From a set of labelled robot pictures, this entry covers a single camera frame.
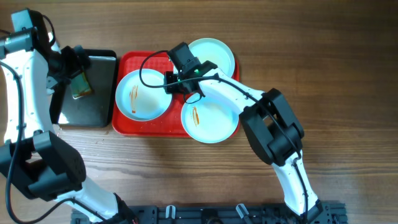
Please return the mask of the yellow green sponge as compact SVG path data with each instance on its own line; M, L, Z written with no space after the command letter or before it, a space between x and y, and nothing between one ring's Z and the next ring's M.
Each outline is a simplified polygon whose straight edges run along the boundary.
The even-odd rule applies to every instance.
M75 100L83 96L90 95L93 92L85 72L82 72L73 78L69 87L71 89L72 97Z

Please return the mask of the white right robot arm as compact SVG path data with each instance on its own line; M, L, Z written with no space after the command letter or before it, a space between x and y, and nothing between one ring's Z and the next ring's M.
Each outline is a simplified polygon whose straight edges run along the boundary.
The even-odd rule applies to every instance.
M273 167L287 208L301 223L314 221L322 206L303 165L304 130L283 94L275 88L264 92L243 85L213 62L200 62L185 42L165 54L178 72L166 74L160 87L167 94L211 97L237 113L251 149Z

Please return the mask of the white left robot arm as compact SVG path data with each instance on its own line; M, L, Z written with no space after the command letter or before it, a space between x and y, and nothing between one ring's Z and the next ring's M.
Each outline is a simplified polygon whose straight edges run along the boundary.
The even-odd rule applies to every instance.
M10 218L19 221L11 203L16 188L28 199L67 204L93 223L137 223L138 216L116 193L87 177L80 153L53 128L49 95L84 73L89 56L80 46L54 50L53 25L38 11L16 11L11 19L14 32L1 38L8 109L1 174Z

